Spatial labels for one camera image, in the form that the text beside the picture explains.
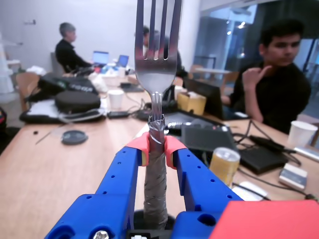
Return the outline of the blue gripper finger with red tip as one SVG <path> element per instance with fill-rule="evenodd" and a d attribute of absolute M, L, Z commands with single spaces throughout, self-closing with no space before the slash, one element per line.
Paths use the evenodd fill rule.
<path fill-rule="evenodd" d="M 114 157 L 94 194 L 79 196 L 47 234 L 48 239 L 123 239 L 133 227 L 138 167 L 149 161 L 143 133 Z"/>
<path fill-rule="evenodd" d="M 215 176 L 186 146 L 173 136 L 165 137 L 166 163 L 177 171 L 185 211 L 178 214 L 172 239 L 234 239 L 234 223 L 222 221 L 229 202 L 241 198 Z"/>

